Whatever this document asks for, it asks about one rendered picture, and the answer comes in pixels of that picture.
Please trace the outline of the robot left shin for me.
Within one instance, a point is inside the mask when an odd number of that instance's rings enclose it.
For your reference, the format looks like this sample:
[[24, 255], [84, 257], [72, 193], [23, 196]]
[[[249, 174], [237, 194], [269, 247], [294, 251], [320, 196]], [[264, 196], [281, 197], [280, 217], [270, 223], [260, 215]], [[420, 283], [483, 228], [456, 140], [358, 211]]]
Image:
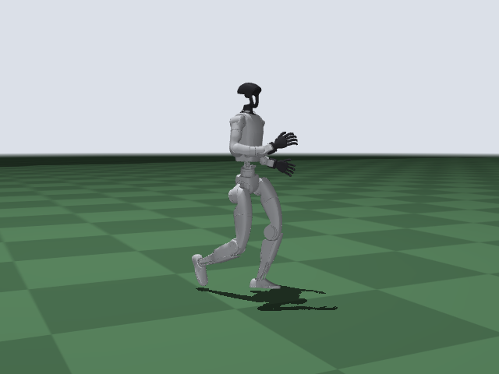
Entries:
[[271, 264], [273, 263], [274, 258], [277, 255], [282, 237], [283, 233], [280, 234], [278, 240], [276, 241], [271, 241], [268, 239], [264, 239], [262, 241], [261, 252], [260, 252], [260, 267], [257, 273], [257, 278], [259, 278], [259, 280], [257, 281], [261, 281], [263, 280], [263, 277], [264, 278], [266, 277], [271, 267]]

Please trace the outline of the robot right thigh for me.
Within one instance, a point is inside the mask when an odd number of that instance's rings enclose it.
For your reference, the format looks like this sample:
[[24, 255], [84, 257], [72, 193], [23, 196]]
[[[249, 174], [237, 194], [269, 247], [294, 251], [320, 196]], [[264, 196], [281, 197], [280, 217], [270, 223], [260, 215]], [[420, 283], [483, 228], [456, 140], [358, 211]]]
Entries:
[[239, 251], [234, 255], [240, 255], [246, 250], [252, 226], [253, 211], [250, 192], [245, 189], [243, 183], [240, 183], [229, 191], [228, 198], [231, 203], [237, 204], [233, 211], [236, 238], [232, 240], [236, 240], [239, 247]]

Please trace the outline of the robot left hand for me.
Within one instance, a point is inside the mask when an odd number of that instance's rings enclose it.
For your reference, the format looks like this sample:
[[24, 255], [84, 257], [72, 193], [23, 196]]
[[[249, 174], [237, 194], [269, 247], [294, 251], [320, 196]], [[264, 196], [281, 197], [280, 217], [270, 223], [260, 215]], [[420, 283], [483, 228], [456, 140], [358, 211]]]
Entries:
[[[274, 161], [273, 167], [269, 167], [269, 166], [268, 166], [269, 168], [273, 168], [273, 169], [277, 168], [280, 172], [285, 173], [285, 174], [289, 175], [290, 177], [291, 177], [291, 174], [289, 174], [289, 173], [288, 173], [288, 172], [286, 172], [286, 171], [289, 171], [289, 172], [291, 172], [292, 174], [294, 173], [293, 171], [295, 170], [295, 168], [289, 167], [289, 165], [294, 166], [294, 167], [295, 167], [295, 165], [294, 165], [294, 164], [290, 164], [290, 163], [286, 162], [286, 161], [291, 161], [292, 159], [285, 159], [285, 160], [283, 160], [283, 161], [282, 161], [282, 160], [278, 161], [278, 160], [276, 160], [276, 159], [274, 159], [274, 158], [269, 158], [269, 159]], [[290, 169], [292, 169], [293, 171], [291, 171], [291, 170], [289, 170], [289, 169], [287, 169], [287, 168], [290, 168]]]

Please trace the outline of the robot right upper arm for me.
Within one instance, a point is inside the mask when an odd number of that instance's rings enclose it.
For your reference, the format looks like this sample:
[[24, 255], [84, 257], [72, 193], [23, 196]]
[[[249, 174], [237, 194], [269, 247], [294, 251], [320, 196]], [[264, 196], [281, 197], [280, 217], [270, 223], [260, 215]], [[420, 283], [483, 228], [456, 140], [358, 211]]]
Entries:
[[241, 157], [242, 154], [235, 153], [232, 149], [233, 145], [239, 143], [242, 138], [242, 128], [246, 126], [245, 115], [238, 115], [230, 119], [231, 135], [229, 149], [234, 157]]

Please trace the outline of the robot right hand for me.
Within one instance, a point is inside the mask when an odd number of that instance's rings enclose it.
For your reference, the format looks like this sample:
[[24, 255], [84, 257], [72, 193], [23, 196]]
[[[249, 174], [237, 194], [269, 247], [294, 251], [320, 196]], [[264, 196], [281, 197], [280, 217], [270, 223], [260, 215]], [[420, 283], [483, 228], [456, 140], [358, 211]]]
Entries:
[[[286, 135], [285, 134], [286, 134], [286, 132], [282, 132], [278, 136], [278, 138], [275, 139], [274, 143], [273, 142], [269, 143], [273, 146], [274, 149], [269, 151], [267, 154], [272, 154], [272, 153], [276, 152], [277, 149], [285, 148], [285, 147], [293, 145], [293, 144], [298, 145], [298, 143], [296, 143], [298, 141], [297, 139], [291, 139], [291, 138], [297, 138], [296, 136], [294, 136], [293, 132], [287, 133]], [[293, 135], [293, 136], [290, 136], [290, 135]], [[292, 142], [292, 141], [296, 141], [296, 142]], [[291, 143], [289, 143], [289, 142], [291, 142]]]

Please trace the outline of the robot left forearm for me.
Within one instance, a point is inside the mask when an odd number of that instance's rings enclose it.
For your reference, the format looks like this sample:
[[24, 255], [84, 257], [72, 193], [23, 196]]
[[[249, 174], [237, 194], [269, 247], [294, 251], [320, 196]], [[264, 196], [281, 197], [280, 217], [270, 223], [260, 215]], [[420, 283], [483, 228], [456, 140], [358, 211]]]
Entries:
[[270, 160], [269, 157], [265, 156], [260, 158], [260, 164], [273, 167], [274, 161]]

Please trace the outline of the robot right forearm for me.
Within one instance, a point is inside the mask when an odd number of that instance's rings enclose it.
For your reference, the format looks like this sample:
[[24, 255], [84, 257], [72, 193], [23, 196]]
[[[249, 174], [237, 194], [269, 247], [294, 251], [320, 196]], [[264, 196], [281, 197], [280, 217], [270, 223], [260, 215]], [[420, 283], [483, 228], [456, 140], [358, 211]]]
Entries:
[[273, 150], [273, 146], [271, 144], [267, 144], [265, 146], [246, 146], [239, 143], [236, 143], [232, 147], [235, 153], [244, 154], [246, 157], [265, 157], [269, 151]]

